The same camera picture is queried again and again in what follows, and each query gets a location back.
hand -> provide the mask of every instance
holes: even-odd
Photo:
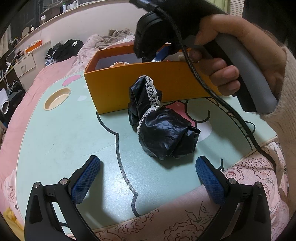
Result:
[[[265,76],[272,93],[277,97],[281,91],[286,53],[265,32],[243,18],[230,15],[210,15],[201,19],[200,30],[195,44],[204,45],[216,38],[218,33],[235,36],[251,53]],[[239,70],[235,66],[227,66],[221,58],[202,59],[198,50],[190,51],[190,58],[200,62],[203,73],[209,75],[223,95],[232,95],[240,89],[237,80]]]

yellow box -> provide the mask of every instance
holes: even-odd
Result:
[[[209,96],[185,62],[135,63],[95,70],[100,59],[132,53],[133,45],[101,50],[87,65],[84,77],[99,114],[127,109],[130,102],[129,87],[142,75],[151,77],[155,87],[163,92],[162,102]],[[205,83],[220,95],[209,77],[201,73],[198,63],[195,67]]]

green curtain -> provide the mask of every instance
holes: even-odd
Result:
[[[219,8],[223,9],[225,12],[227,12],[228,0],[208,0],[208,1],[215,4]]]

beige cup holder recess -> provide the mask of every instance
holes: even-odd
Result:
[[[63,103],[71,93],[70,88],[63,88],[54,92],[45,102],[44,109],[52,110]]]

metal bolt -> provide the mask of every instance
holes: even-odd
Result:
[[[259,188],[261,188],[263,185],[262,185],[261,182],[256,182],[256,186],[259,187]]]
[[[37,187],[39,187],[39,186],[40,186],[40,182],[36,182],[36,183],[34,183],[34,185],[33,185],[34,188],[37,188]]]
[[[230,184],[236,184],[237,182],[234,178],[230,178],[228,181]]]
[[[60,180],[60,184],[65,185],[68,182],[68,179],[63,178],[62,180]]]

